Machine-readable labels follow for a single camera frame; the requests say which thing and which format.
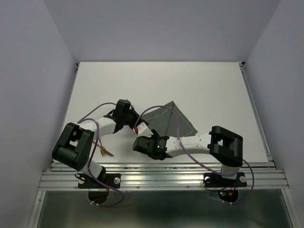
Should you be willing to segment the grey cloth napkin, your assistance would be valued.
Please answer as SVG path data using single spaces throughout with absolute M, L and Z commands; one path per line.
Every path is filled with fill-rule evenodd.
M 179 123 L 180 138 L 195 136 L 198 133 L 193 124 L 177 107 L 174 101 L 171 101 L 164 106 L 168 107 L 176 114 Z M 154 129 L 159 136 L 177 137 L 176 118 L 170 110 L 161 107 L 145 113 L 142 117 L 149 124 L 149 127 Z

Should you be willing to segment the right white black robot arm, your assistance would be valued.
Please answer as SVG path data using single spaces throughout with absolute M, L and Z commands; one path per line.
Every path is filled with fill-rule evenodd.
M 243 137 L 220 126 L 213 126 L 209 133 L 187 137 L 159 136 L 157 133 L 139 135 L 133 150 L 160 161 L 187 155 L 199 166 L 218 175 L 223 185 L 233 183 L 243 165 Z M 221 171 L 212 171 L 195 159 L 195 154 L 213 156 L 221 163 Z

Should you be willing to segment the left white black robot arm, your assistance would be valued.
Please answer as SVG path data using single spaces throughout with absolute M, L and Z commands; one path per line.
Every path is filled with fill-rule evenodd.
M 114 134 L 124 126 L 133 130 L 147 122 L 135 111 L 130 101 L 122 99 L 115 104 L 115 109 L 98 120 L 89 118 L 92 113 L 89 112 L 77 123 L 65 125 L 52 151 L 52 158 L 88 176 L 95 187 L 105 188 L 105 168 L 91 158 L 91 151 L 97 148 L 95 144 L 102 136 Z

